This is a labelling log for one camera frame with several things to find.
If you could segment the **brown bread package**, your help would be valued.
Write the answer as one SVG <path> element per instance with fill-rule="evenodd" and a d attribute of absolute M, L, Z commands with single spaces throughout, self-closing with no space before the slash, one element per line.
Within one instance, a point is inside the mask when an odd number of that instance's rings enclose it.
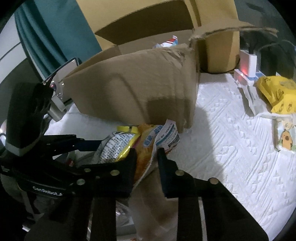
<path fill-rule="evenodd" d="M 178 200 L 167 199 L 158 170 L 133 190 L 128 205 L 137 231 L 137 240 L 176 240 Z"/>

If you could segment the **yellow orange snack bag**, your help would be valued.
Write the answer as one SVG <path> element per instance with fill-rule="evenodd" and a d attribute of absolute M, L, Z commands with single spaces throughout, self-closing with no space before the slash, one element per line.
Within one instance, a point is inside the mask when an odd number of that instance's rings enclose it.
<path fill-rule="evenodd" d="M 154 169 L 157 150 L 163 148 L 167 154 L 179 141 L 177 125 L 173 120 L 166 120 L 164 125 L 118 126 L 117 131 L 99 145 L 91 164 L 121 161 L 134 148 L 137 153 L 134 186 L 137 186 Z"/>

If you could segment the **silver blue chip bag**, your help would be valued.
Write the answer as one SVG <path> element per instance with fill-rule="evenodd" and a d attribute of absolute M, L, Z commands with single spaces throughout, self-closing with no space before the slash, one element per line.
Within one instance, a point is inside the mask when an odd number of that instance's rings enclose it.
<path fill-rule="evenodd" d="M 171 39 L 161 43 L 161 44 L 156 44 L 153 46 L 153 49 L 155 48 L 169 48 L 172 46 L 176 46 L 178 44 L 178 37 L 175 35 L 172 35 Z"/>

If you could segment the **stainless steel tumbler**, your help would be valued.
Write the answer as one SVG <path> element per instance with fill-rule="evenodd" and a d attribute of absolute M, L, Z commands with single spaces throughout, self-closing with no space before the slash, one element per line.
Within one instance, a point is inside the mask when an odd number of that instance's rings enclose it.
<path fill-rule="evenodd" d="M 63 116 L 66 114 L 66 111 L 66 106 L 63 104 L 59 97 L 54 95 L 50 100 L 50 109 L 48 110 L 48 115 L 55 122 L 58 122 L 62 120 Z"/>

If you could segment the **tablet in grey case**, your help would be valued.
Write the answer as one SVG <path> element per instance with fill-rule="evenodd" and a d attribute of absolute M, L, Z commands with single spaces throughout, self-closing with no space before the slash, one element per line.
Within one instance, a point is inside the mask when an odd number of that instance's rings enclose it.
<path fill-rule="evenodd" d="M 54 94 L 63 102 L 66 103 L 71 98 L 64 94 L 63 79 L 79 66 L 79 59 L 74 57 L 56 69 L 48 78 L 43 81 L 43 85 L 47 85 L 54 90 Z"/>

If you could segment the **open cardboard box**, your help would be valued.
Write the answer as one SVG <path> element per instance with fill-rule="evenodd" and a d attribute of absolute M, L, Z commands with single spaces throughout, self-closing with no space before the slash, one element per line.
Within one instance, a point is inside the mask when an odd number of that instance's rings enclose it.
<path fill-rule="evenodd" d="M 125 52 L 113 44 L 69 73 L 63 80 L 64 91 L 86 115 L 131 125 L 163 124 L 169 119 L 179 131 L 190 128 L 203 72 L 196 43 L 223 31 L 277 34 L 276 29 L 237 19 L 219 28 L 214 23 L 198 27 L 189 43 L 178 41 L 169 48 Z"/>

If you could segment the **capybara sticker packet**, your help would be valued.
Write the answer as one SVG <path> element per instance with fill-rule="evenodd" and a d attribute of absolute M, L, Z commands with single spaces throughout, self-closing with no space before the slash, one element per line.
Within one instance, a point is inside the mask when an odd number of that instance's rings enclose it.
<path fill-rule="evenodd" d="M 292 118 L 273 120 L 273 144 L 276 151 L 295 153 L 295 123 Z"/>

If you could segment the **white power strip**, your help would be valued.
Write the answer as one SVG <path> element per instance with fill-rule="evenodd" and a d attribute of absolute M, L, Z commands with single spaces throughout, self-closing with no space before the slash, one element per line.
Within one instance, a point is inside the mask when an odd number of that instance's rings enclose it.
<path fill-rule="evenodd" d="M 248 101 L 249 108 L 254 116 L 271 118 L 271 112 L 267 103 L 263 100 L 262 93 L 255 86 L 257 80 L 265 75 L 262 72 L 256 72 L 254 78 L 250 78 L 239 69 L 234 70 L 234 80 L 238 87 L 242 89 L 245 98 Z"/>

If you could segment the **teal curtain left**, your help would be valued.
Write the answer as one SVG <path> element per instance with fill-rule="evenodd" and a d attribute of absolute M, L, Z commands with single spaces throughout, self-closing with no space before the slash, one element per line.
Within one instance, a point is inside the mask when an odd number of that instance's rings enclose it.
<path fill-rule="evenodd" d="M 102 51 L 77 1 L 25 1 L 15 11 L 18 34 L 44 77 L 72 58 Z"/>

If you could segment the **white charger red light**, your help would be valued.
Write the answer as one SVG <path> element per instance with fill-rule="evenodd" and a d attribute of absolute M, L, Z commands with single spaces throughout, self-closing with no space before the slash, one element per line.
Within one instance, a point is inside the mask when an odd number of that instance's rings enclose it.
<path fill-rule="evenodd" d="M 257 56 L 240 50 L 240 71 L 249 78 L 256 76 Z"/>

